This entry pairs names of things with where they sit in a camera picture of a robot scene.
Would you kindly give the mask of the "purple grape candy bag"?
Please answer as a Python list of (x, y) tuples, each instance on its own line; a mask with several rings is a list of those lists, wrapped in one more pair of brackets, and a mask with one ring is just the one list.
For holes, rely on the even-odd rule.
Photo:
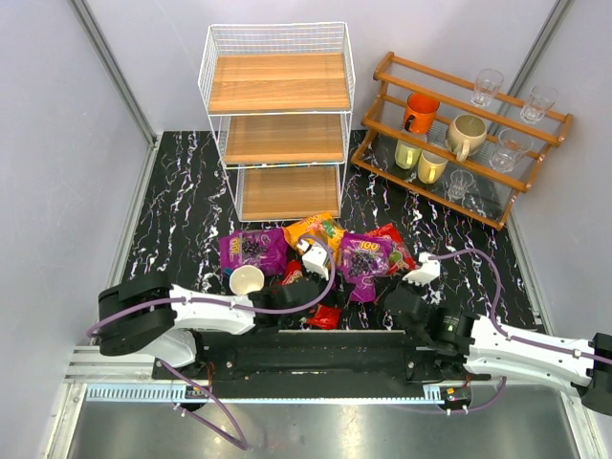
[(392, 242), (382, 237), (346, 232), (339, 245), (340, 264), (345, 281), (354, 286), (350, 301), (372, 302), (376, 297), (374, 279), (387, 275)]

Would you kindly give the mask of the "yellow orange candy bag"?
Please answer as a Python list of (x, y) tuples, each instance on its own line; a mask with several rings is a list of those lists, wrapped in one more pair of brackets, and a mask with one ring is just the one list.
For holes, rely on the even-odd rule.
[(299, 255), (306, 252), (306, 246), (299, 242), (302, 235), (311, 235), (324, 242), (332, 251), (334, 260), (339, 261), (340, 241), (345, 233), (329, 212), (307, 217), (282, 229), (285, 241)]

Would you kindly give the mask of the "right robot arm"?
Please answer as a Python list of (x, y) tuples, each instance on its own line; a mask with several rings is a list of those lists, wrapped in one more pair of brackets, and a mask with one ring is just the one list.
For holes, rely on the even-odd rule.
[(472, 375), (547, 385), (611, 414), (611, 336), (568, 339), (502, 326), (489, 317), (427, 304), (402, 282), (383, 300), (396, 324), (437, 361)]

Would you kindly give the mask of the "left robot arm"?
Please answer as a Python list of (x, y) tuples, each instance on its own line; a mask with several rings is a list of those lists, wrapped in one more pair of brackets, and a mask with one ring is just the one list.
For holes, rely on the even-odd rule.
[(321, 299), (322, 290), (310, 279), (244, 295), (212, 295), (173, 284), (165, 273), (150, 273), (102, 291), (98, 323), (87, 336), (106, 357), (143, 354), (183, 367), (199, 359), (198, 333), (245, 335)]

